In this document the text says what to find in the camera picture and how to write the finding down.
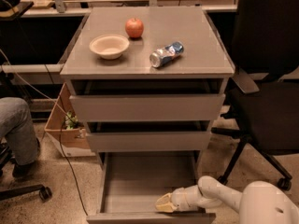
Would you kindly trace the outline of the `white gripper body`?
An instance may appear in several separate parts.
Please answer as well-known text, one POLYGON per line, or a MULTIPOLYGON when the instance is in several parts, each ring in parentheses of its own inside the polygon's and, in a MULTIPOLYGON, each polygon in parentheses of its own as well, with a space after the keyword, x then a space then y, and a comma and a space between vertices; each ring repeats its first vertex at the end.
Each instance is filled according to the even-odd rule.
POLYGON ((177 212, 194 211, 199 207, 197 202, 200 197, 201 193, 197 186, 179 188, 171 194, 171 203, 177 212))

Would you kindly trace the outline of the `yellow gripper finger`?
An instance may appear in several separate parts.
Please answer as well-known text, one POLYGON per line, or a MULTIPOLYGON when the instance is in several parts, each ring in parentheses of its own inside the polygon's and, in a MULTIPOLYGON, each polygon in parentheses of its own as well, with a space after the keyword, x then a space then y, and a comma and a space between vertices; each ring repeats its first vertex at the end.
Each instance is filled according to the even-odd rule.
POLYGON ((173 213, 177 210, 177 208, 172 203, 157 204, 156 209, 159 212, 164 212, 164 213, 173 213))
POLYGON ((170 203, 171 202, 171 196, 172 194, 171 193, 166 193, 165 195, 163 195, 162 197, 160 197, 156 203, 158 205, 160 204, 166 204, 166 203, 170 203))

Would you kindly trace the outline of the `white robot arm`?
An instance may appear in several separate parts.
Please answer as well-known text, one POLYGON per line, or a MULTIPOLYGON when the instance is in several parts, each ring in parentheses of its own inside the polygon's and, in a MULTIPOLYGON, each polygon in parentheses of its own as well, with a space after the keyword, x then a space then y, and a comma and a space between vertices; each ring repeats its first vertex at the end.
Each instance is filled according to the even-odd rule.
POLYGON ((215 208, 222 203, 239 214, 240 224, 299 224, 298 206, 280 189, 264 181, 254 181, 243 191, 237 191, 205 175, 194 186, 166 193, 155 207, 160 212, 173 213, 197 207, 215 208))

